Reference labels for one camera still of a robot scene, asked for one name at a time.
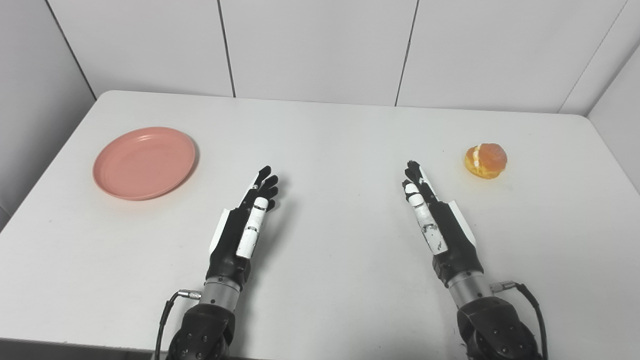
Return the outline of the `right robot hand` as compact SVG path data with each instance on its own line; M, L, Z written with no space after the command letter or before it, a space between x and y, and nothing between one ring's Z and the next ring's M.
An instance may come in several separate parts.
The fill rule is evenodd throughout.
M413 208L420 232L431 251L432 267L448 289L455 276L483 273L473 233L454 202L438 199L421 165L407 162L402 182L406 201Z

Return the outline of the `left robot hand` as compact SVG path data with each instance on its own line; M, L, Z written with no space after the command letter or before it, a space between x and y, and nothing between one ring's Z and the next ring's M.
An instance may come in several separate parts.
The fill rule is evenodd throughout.
M279 177L266 165L254 177L238 207L224 209L214 233L206 279L228 280L243 290L251 271L265 215L275 208Z

